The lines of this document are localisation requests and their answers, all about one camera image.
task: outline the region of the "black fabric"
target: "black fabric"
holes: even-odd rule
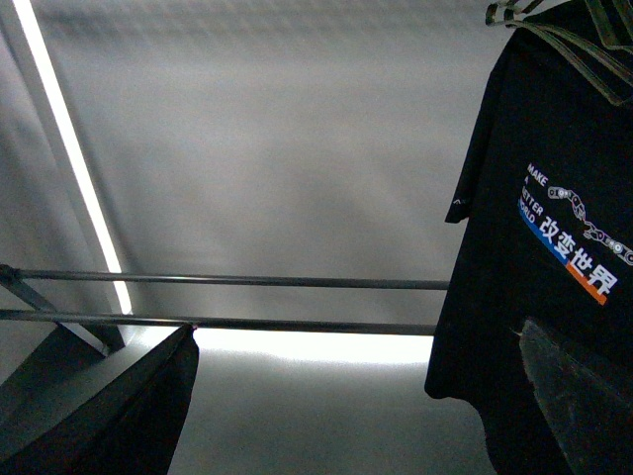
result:
[[[531,21],[599,44],[582,1]],[[633,66],[633,56],[620,58]],[[469,223],[425,383],[431,397],[480,412],[499,473],[571,473],[523,369],[527,317],[633,364],[632,185],[633,112],[516,31],[491,74],[447,217]]]
[[[179,329],[68,417],[3,460],[0,473],[166,474],[189,409],[198,358],[193,330]],[[33,410],[47,418],[46,410]]]
[[[520,347],[536,400],[574,473],[630,474],[630,371],[532,320],[523,327]]]

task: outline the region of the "metal rod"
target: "metal rod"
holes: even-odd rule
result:
[[[433,336],[435,325],[353,324],[276,320],[214,319],[206,317],[153,317],[148,315],[76,314],[0,310],[0,320],[59,322],[91,325],[142,325],[177,327],[193,325],[202,329],[261,330],[311,333],[410,334]]]
[[[46,297],[17,278],[15,272],[9,266],[0,265],[0,286],[37,311],[57,311],[57,308]],[[117,328],[87,326],[84,329],[67,329],[103,354],[107,354],[111,350],[116,351],[125,346],[121,332]]]
[[[172,284],[329,287],[345,289],[447,290],[443,280],[331,279],[312,277],[253,277],[236,275],[143,275],[15,269],[19,279],[126,281]]]

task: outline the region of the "light fixture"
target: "light fixture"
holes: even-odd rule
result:
[[[175,328],[145,328],[134,343],[155,347]],[[261,332],[252,330],[198,329],[196,343],[203,351],[259,354],[291,361],[342,364],[427,364],[432,336],[396,334]]]
[[[50,108],[55,118],[59,134],[63,141],[64,148],[68,154],[68,159],[72,167],[72,171],[79,185],[81,196],[88,209],[88,215],[92,221],[92,225],[97,234],[97,239],[106,259],[108,270],[113,273],[121,273],[121,264],[117,257],[112,238],[108,231],[106,221],[97,199],[86,161],[77,139],[77,134],[72,125],[68,108],[63,99],[57,76],[55,75],[50,56],[46,49],[42,31],[38,25],[33,6],[30,0],[13,0],[22,30],[24,31],[27,43],[33,55],[33,59],[42,79],[45,94],[50,103]],[[117,281],[114,283],[117,297],[121,305],[121,311],[124,314],[132,313],[132,302],[130,294],[125,282]]]

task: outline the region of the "orange stripe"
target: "orange stripe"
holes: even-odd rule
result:
[[[606,295],[600,295],[597,293],[597,289],[589,284],[589,281],[586,277],[584,277],[576,267],[572,265],[571,262],[568,262],[565,268],[574,276],[576,280],[578,280],[579,284],[585,287],[592,297],[594,297],[600,305],[606,304]]]

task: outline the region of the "printed graphic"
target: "printed graphic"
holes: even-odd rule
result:
[[[527,187],[530,184],[530,177],[543,188],[546,187],[549,178],[532,163],[527,167],[527,171],[529,174],[525,177],[525,186],[518,200],[521,218],[576,281],[600,305],[606,304],[607,294],[617,284],[617,277],[589,254],[590,249],[585,249],[584,246],[579,247],[577,239],[571,233],[562,230],[558,221],[545,212],[545,208],[538,203]],[[574,216],[587,227],[583,234],[584,238],[601,242],[628,265],[633,265],[633,250],[615,241],[587,220],[587,210],[578,194],[572,190],[550,186],[547,188],[547,196],[552,200],[569,200],[572,203]]]
[[[574,208],[574,214],[576,218],[582,221],[588,228],[585,230],[585,238],[596,240],[606,245],[613,251],[620,259],[626,262],[628,265],[633,266],[633,250],[627,247],[622,242],[618,242],[603,230],[599,230],[591,221],[586,219],[585,205],[581,198],[572,190],[566,190],[558,186],[550,186],[547,190],[547,196],[551,200],[564,200],[567,199],[572,202]]]

